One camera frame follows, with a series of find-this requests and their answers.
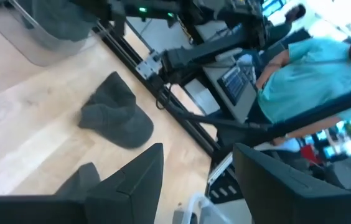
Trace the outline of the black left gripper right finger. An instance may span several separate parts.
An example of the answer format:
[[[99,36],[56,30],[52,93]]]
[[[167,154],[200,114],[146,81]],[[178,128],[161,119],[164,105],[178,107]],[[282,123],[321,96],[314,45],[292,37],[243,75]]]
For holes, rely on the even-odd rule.
[[[351,224],[351,192],[240,143],[233,165],[255,224]]]

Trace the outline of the grey laptop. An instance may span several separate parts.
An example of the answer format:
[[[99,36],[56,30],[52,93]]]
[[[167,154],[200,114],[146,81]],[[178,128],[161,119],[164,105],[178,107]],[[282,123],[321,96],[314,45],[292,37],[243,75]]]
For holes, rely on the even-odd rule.
[[[256,74],[252,61],[227,59],[207,65],[203,71],[208,89],[219,105],[219,109],[209,116],[244,123],[256,100]]]

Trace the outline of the person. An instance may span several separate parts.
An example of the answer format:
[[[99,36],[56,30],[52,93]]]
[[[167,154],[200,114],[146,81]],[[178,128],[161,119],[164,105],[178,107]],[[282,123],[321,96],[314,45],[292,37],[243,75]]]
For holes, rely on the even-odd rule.
[[[277,123],[351,92],[351,44],[313,37],[289,44],[255,83],[251,115]]]
[[[268,38],[266,45],[263,48],[267,49],[287,36],[293,26],[293,22],[304,17],[305,14],[306,8],[303,4],[298,4],[297,6],[292,7],[285,14],[285,21],[283,23],[267,28]]]

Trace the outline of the grey-green fabric hat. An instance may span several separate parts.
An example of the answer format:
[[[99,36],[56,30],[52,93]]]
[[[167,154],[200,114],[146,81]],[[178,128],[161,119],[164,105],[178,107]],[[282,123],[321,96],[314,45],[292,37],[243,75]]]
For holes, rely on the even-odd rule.
[[[98,19],[70,0],[17,0],[52,37],[78,42],[88,37]]]

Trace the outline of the red object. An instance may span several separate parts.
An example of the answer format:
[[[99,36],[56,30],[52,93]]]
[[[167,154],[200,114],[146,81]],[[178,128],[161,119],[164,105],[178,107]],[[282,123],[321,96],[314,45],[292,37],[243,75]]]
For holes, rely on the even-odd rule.
[[[311,164],[319,164],[321,160],[318,158],[312,145],[305,145],[300,148],[301,156],[307,159]]]

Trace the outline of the black perforated bracket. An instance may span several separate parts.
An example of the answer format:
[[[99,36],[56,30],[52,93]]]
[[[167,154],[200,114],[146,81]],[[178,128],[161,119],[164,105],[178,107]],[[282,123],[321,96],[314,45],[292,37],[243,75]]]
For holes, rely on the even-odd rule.
[[[244,199],[235,176],[229,172],[221,175],[212,185],[208,185],[205,195],[214,204]]]

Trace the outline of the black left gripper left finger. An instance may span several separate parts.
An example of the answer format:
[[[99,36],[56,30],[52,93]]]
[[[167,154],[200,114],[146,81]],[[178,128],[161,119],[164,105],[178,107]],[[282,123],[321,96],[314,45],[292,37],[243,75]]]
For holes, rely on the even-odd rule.
[[[154,224],[163,168],[161,143],[105,180],[89,162],[53,195],[0,196],[0,224]]]

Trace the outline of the grey office chair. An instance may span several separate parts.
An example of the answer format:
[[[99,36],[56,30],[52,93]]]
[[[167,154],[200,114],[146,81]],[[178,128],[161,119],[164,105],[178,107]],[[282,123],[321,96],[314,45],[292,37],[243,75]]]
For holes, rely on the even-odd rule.
[[[334,186],[351,191],[351,158],[336,162],[326,162],[324,179]]]

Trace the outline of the clear plastic bin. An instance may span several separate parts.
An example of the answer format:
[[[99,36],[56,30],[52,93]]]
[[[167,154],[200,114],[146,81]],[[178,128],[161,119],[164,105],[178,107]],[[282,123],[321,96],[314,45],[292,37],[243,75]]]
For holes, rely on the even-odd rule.
[[[78,42],[59,40],[44,31],[17,0],[0,0],[0,33],[30,62],[45,67],[94,46],[103,36],[93,29]]]

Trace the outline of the dark green fabric cap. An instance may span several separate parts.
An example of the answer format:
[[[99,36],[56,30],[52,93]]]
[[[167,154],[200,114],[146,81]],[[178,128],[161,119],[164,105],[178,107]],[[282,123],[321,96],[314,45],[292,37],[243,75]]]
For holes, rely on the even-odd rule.
[[[141,147],[154,131],[154,123],[117,72],[109,74],[82,106],[78,127],[126,149]]]

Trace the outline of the silver metal bracket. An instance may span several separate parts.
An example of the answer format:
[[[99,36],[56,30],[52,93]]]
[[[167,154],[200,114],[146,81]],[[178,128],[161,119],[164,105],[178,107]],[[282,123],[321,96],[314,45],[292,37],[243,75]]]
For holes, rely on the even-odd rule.
[[[152,76],[159,75],[162,69],[162,53],[152,51],[141,63],[136,66],[136,71],[148,80]]]

